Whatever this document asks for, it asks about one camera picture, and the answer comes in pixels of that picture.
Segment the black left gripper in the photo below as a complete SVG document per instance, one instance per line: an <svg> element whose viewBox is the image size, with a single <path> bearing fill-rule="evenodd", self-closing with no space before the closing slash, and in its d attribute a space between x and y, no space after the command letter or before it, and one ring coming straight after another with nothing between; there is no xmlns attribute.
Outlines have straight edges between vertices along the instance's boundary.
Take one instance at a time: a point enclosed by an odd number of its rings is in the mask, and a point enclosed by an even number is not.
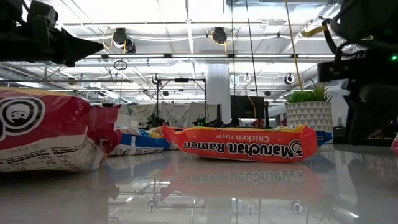
<svg viewBox="0 0 398 224"><path fill-rule="evenodd" d="M1 61L75 63L103 50L103 44L55 28L58 13L40 1L1 0Z"/></svg>

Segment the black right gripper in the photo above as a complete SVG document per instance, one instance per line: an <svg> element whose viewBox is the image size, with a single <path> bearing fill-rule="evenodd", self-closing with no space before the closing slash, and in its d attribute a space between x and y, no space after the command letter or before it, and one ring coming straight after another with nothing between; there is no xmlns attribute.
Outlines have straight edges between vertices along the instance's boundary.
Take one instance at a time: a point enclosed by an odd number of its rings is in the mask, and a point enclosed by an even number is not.
<svg viewBox="0 0 398 224"><path fill-rule="evenodd" d="M367 50L352 58L335 56L332 61L319 63L317 72L320 82L349 79L366 84L348 88L349 143L363 142L397 118L397 52Z"/></svg>

